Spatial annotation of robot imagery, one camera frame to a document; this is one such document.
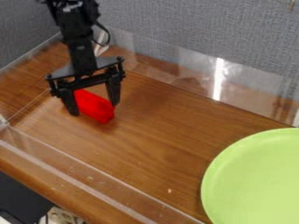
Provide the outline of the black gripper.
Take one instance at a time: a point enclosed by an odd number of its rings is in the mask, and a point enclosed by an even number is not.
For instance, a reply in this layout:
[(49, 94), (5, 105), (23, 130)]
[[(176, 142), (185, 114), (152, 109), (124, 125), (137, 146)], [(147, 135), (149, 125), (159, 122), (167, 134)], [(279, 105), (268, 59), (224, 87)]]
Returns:
[(80, 114), (76, 90), (104, 84), (113, 106), (120, 102), (121, 81), (125, 78), (121, 56), (97, 57), (89, 38), (61, 40), (69, 53), (69, 63), (45, 76), (51, 94), (60, 97), (72, 116)]

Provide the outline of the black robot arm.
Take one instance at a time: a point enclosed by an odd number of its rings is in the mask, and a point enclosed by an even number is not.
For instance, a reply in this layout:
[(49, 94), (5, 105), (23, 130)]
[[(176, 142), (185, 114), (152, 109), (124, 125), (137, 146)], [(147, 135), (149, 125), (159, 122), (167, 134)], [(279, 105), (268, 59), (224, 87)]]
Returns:
[(93, 43), (108, 46), (111, 34), (99, 22), (96, 0), (36, 0), (45, 4), (55, 24), (60, 28), (61, 42), (68, 48), (69, 64), (45, 76), (51, 95), (61, 99), (72, 116), (80, 114), (75, 92), (104, 84), (109, 102), (120, 102), (121, 81), (125, 78), (124, 58), (97, 58)]

